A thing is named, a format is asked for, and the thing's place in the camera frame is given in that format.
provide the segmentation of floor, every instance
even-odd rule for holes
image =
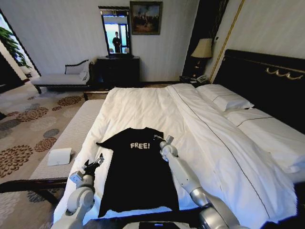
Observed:
[[[105,96],[89,95],[89,99]],[[82,91],[42,88],[42,94],[38,94],[30,83],[0,94],[0,111],[7,115],[0,120],[0,183],[28,179],[84,102]],[[57,197],[62,195],[59,189],[52,192]],[[0,194],[0,203],[0,228],[52,226],[54,207],[33,192]],[[122,228],[120,222],[112,224]],[[99,228],[93,225],[89,223],[86,228]]]

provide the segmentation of painting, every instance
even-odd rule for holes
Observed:
[[[131,1],[133,35],[158,35],[161,29],[161,1]]]

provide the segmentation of dresser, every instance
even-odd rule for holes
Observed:
[[[97,59],[94,65],[97,84],[107,87],[136,87],[140,82],[140,57]]]

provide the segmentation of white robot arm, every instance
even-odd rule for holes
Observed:
[[[163,140],[155,135],[154,139],[160,141],[160,153],[163,159],[168,161],[180,185],[190,194],[194,203],[203,208],[200,213],[203,228],[245,229],[245,227],[240,226],[238,219],[221,199],[209,194],[202,188],[196,174],[186,161],[179,158],[177,149],[171,145],[172,136],[169,135],[166,140]]]
[[[82,220],[94,205],[94,171],[103,161],[101,155],[95,162],[85,163],[84,174],[81,171],[71,174],[70,179],[76,184],[76,189],[68,199],[65,213],[54,223],[52,229],[82,229]]]

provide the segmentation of black headboard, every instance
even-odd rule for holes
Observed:
[[[305,134],[305,60],[226,50],[213,83]]]

